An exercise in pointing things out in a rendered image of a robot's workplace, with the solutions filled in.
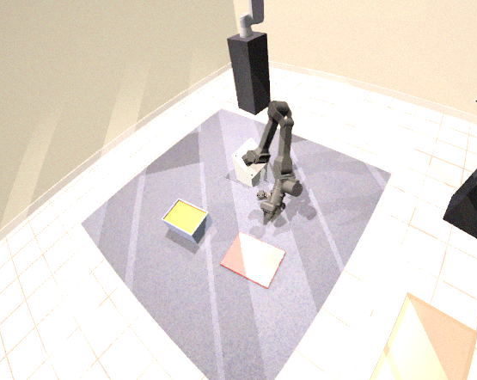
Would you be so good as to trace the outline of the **red square plate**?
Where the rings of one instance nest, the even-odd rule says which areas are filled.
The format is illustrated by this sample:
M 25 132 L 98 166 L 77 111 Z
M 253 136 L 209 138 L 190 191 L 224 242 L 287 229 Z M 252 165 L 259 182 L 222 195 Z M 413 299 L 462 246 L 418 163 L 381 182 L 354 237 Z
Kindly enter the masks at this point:
M 220 265 L 268 289 L 284 255 L 284 250 L 240 232 Z

